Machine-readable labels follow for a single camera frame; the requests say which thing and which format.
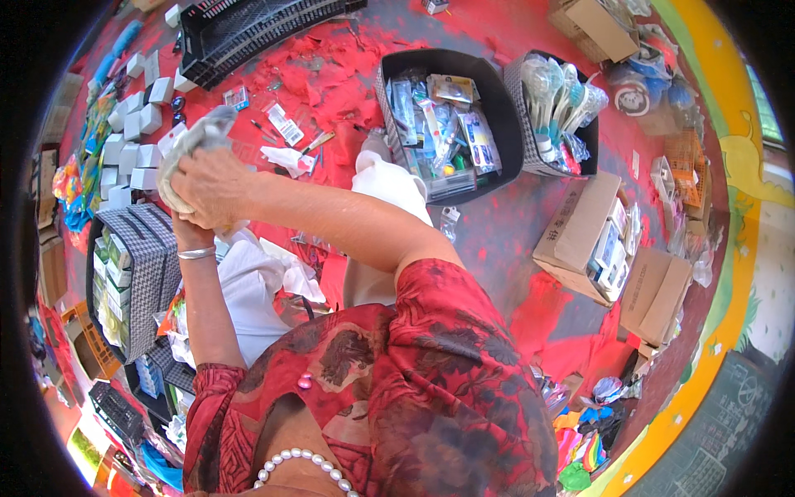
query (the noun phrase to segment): orange plastic basket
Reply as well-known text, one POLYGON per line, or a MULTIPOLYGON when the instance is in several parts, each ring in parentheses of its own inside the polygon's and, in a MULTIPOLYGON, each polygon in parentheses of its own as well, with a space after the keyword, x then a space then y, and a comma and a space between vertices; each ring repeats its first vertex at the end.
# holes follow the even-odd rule
POLYGON ((67 324, 70 320, 76 318, 83 328, 83 334, 86 337, 89 348, 94 354, 94 358, 102 369, 102 374, 98 377, 103 380, 110 380, 111 376, 118 370, 122 364, 113 355, 113 352, 108 348, 105 341, 99 336, 97 328, 91 322, 88 316, 88 307, 86 301, 80 302, 78 305, 67 309, 61 314, 61 322, 67 324))
POLYGON ((707 174, 707 159, 701 149, 696 130, 684 130, 681 133, 665 137, 665 157, 671 167, 676 182, 677 192, 682 202, 693 207, 701 207, 704 197, 704 175, 707 174), (696 183, 693 172, 699 177, 696 183))

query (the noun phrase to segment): red painted floor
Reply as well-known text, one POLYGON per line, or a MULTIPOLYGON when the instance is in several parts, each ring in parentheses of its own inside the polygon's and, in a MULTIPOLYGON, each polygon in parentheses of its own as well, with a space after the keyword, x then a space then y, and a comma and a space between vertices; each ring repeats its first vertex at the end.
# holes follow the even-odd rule
MULTIPOLYGON (((145 27, 131 51, 148 55, 160 49, 161 75, 173 75, 180 60, 179 54, 172 54, 176 29, 169 28, 163 21, 163 13, 171 5, 167 2, 148 16, 137 10, 124 10, 104 27, 94 47, 75 67, 81 68, 85 76, 92 75, 126 24, 138 18, 145 22, 145 27)), ((250 119, 265 125, 267 118, 262 108, 277 100, 289 117, 303 113, 311 116, 302 126, 307 138, 298 146, 311 141, 320 130, 334 130, 337 134, 324 147, 323 168, 317 169, 312 177, 303 176, 298 181, 350 188, 355 172, 354 158, 365 138, 354 130, 353 123, 369 128, 382 122, 371 87, 378 60, 387 53, 440 47, 484 56, 500 65, 530 49, 540 49, 575 63, 587 74, 598 71, 598 66, 587 61, 572 42, 546 21, 546 10, 545 0, 456 0, 449 14, 431 17, 422 10, 419 0, 370 0, 370 6, 357 18, 319 25, 279 47, 266 50, 211 92, 191 91, 186 97, 188 103, 184 113, 190 125, 221 104, 224 91, 245 84, 252 94, 252 104, 240 113, 230 132, 234 150, 242 160, 260 170, 271 169, 258 153, 260 146, 270 144, 262 140, 262 132, 251 125, 250 119), (319 72, 310 72, 304 65, 316 55, 324 57, 324 65, 319 72), (284 82, 283 86, 277 91, 267 91, 266 87, 276 76, 284 82)), ((142 90, 142 80, 142 77, 135 80, 127 93, 142 90)), ((607 87, 602 76, 597 76, 594 83, 607 87)), ((61 145, 61 163, 79 139, 85 96, 84 88, 61 145)), ((165 111, 164 122, 170 117, 165 111)), ((168 128, 164 126, 144 142, 156 142, 168 128)), ((716 185, 715 207, 725 211, 725 178, 722 173, 716 173, 723 171, 718 142, 714 131, 707 128, 707 153, 712 159, 716 185)), ((663 139, 646 137, 632 118, 620 114, 614 107, 608 107, 599 115, 599 133, 599 168, 624 179, 629 197, 639 203, 648 217, 646 244, 664 248, 666 236, 661 204, 649 177, 651 161, 662 155, 663 139), (633 151, 640 155, 637 181, 631 170, 633 151)), ((459 206, 462 216, 456 229, 456 249, 506 317, 527 359, 543 359, 541 365, 545 371, 557 378, 573 371, 580 372, 586 377, 581 391, 589 393, 591 386, 603 376, 621 372, 632 349, 615 339, 619 305, 609 313, 585 296, 561 288, 532 261, 533 248, 549 223, 567 181, 522 173, 505 188, 459 206)), ((439 210, 431 209, 431 213, 432 218, 438 220, 439 210)), ((727 224, 727 217, 720 216, 717 220, 727 224)), ((264 223, 253 223, 252 228, 258 235, 289 250, 299 250, 289 241, 293 235, 289 230, 264 223)), ((724 248, 715 258, 714 282, 718 280, 724 248)), ((85 261, 74 247, 67 248, 67 256, 70 291, 66 301, 70 305, 84 298, 85 261)), ((321 279, 321 285, 332 293, 342 285, 338 269, 330 271, 325 281, 321 279)), ((643 400, 637 404, 634 416, 619 436, 612 459, 650 422, 676 386, 697 341, 714 291, 714 283, 711 289, 691 290, 685 301, 683 332, 655 361, 655 368, 644 382, 643 400)))

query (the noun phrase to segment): woman's hand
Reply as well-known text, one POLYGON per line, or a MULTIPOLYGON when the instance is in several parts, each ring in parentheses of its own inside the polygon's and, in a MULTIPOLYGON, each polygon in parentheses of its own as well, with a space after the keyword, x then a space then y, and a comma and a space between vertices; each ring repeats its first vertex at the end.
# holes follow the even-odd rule
POLYGON ((190 221, 180 219, 178 212, 171 211, 171 220, 176 236, 176 249, 179 252, 210 248, 215 243, 212 230, 205 230, 190 221))
POLYGON ((182 157, 171 187, 196 210, 183 214, 182 219, 207 229, 243 219, 249 187, 256 174, 227 148, 196 149, 192 157, 182 157))

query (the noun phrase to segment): woman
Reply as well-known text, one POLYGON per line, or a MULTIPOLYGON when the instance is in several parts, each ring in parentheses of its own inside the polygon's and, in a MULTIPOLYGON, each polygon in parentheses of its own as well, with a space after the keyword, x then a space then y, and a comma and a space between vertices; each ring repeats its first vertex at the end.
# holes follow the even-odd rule
MULTIPOLYGON (((400 205, 412 197, 390 191, 413 177, 387 164, 388 153, 359 156, 354 189, 370 172, 392 174, 380 196, 400 205)), ((198 365, 186 493, 554 495, 557 443, 538 385, 489 297, 429 226, 421 183, 413 215, 252 173, 225 149, 197 150, 179 168, 172 187, 196 209, 174 218, 198 365), (215 258, 204 257, 213 252, 207 228, 238 219, 307 231, 344 251, 356 261, 344 298, 361 304, 286 333, 250 369, 215 258), (394 307, 371 284, 384 274, 394 307), (379 303, 363 304, 368 296, 379 303)))

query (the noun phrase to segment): silver bracelet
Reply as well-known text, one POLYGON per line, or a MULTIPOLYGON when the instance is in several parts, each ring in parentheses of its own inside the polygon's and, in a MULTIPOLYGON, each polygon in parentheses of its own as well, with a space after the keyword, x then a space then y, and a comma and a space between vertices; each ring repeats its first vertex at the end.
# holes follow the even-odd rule
POLYGON ((177 252, 176 256, 180 259, 201 259, 215 255, 215 245, 206 249, 186 250, 185 252, 177 252))

